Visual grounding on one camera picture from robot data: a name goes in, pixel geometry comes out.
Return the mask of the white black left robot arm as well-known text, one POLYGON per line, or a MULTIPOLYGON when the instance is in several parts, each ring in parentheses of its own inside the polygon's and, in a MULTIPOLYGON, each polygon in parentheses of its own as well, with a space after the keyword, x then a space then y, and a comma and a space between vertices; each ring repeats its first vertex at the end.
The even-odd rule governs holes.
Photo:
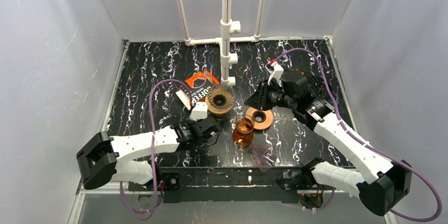
POLYGON ((155 132, 131 136, 95 134, 76 154, 83 188, 98 189, 109 182, 133 182, 151 186, 160 180, 154 161, 144 161, 151 154, 174 153, 206 142, 221 127, 207 117, 198 121, 186 119, 155 132))

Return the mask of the wooden ring dripper holder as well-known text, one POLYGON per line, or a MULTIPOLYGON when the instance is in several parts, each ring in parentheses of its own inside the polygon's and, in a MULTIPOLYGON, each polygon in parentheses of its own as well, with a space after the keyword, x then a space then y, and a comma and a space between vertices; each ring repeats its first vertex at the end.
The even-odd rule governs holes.
POLYGON ((229 113, 233 106, 234 102, 228 102, 224 104, 223 106, 215 107, 213 102, 210 102, 209 100, 206 100, 207 106, 208 106, 208 112, 215 114, 215 115, 223 115, 226 113, 229 113))

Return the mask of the clear glass ribbed dripper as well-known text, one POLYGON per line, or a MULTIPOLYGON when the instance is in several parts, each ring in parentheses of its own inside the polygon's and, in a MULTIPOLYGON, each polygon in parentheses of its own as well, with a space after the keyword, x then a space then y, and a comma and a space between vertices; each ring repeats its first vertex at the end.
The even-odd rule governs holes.
POLYGON ((215 107, 223 106, 228 102, 235 103, 235 92, 227 85, 216 84, 209 89, 206 100, 213 102, 215 107))

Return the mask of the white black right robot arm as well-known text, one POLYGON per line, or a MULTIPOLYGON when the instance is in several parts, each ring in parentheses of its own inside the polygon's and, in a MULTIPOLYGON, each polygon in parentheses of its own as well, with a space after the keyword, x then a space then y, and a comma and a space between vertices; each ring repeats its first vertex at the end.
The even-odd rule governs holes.
POLYGON ((306 76, 292 81, 270 77, 259 83, 245 105, 257 110, 288 108, 295 119, 326 139, 355 167, 349 171, 325 161, 312 161, 302 173, 310 181, 354 195, 372 213, 383 216, 409 193, 409 170, 370 150, 362 139, 323 98, 310 90, 306 76))

